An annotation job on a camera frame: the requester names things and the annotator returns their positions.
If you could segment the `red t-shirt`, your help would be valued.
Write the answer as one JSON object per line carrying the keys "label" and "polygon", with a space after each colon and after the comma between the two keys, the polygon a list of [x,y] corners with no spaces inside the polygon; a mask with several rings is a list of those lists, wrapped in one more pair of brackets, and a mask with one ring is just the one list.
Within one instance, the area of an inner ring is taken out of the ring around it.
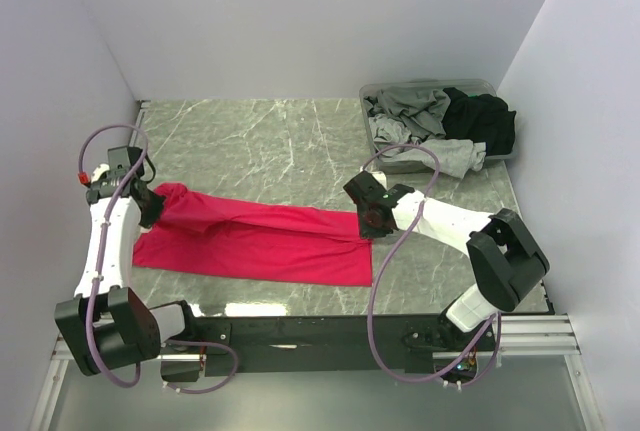
{"label": "red t-shirt", "polygon": [[133,251],[138,267],[233,279],[369,287],[372,243],[353,212],[157,187],[164,210]]}

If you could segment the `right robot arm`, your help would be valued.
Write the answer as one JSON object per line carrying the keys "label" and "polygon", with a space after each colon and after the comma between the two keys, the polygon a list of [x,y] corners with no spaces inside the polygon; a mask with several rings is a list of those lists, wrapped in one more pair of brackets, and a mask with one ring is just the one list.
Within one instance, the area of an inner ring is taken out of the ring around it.
{"label": "right robot arm", "polygon": [[439,338],[460,350],[490,316],[514,311],[550,269],[549,261],[520,215],[507,208],[473,211],[438,201],[410,186],[387,189],[362,171],[344,186],[356,206],[365,239],[413,232],[465,255],[475,283],[441,313]]}

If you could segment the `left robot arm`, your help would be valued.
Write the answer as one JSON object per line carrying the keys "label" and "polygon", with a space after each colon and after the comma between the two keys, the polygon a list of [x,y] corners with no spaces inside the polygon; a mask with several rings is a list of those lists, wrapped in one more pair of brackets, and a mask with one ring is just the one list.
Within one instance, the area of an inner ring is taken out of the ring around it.
{"label": "left robot arm", "polygon": [[108,150],[106,164],[92,175],[80,175],[91,216],[85,269],[72,299],[56,305],[54,320],[86,376],[154,359],[165,342],[179,353],[199,343],[185,301],[149,308],[130,284],[138,234],[164,209],[144,176],[153,167],[142,148],[120,146]]}

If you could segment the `light grey t-shirt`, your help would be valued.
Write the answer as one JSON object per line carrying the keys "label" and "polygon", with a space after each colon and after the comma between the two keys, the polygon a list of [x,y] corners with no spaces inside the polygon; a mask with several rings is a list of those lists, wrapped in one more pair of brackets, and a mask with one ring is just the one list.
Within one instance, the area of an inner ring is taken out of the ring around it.
{"label": "light grey t-shirt", "polygon": [[468,171],[480,171],[483,168],[487,154],[484,142],[474,143],[471,140],[427,140],[417,148],[408,148],[398,153],[394,159],[397,162],[418,163],[429,169],[436,169],[436,156],[440,164],[440,173],[462,179]]}

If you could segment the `black t-shirt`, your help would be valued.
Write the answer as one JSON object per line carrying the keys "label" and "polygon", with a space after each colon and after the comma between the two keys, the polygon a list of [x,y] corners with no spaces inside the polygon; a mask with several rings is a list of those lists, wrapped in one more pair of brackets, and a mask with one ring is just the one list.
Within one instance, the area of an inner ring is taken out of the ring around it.
{"label": "black t-shirt", "polygon": [[488,156],[510,154],[516,141],[517,112],[490,94],[469,96],[449,87],[444,93],[450,104],[442,119],[446,139],[484,143]]}

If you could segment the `grey plastic bin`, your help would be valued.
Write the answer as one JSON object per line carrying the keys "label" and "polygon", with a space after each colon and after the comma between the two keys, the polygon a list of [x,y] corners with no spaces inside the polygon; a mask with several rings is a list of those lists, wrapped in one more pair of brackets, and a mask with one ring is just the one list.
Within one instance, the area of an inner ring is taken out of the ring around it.
{"label": "grey plastic bin", "polygon": [[370,84],[359,99],[378,168],[462,178],[516,152],[516,112],[481,79]]}

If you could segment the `aluminium rail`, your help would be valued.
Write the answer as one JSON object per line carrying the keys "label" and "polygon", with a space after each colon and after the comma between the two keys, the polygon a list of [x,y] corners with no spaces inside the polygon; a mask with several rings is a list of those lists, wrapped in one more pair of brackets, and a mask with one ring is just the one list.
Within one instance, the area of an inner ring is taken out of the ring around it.
{"label": "aluminium rail", "polygon": [[275,369],[370,369],[380,354],[387,366],[410,368],[462,351],[510,356],[576,355],[567,317],[508,315],[487,329],[446,330],[439,316],[379,315],[307,317],[198,317],[185,336],[171,340],[172,352],[206,352],[207,361],[231,347],[249,372]]}

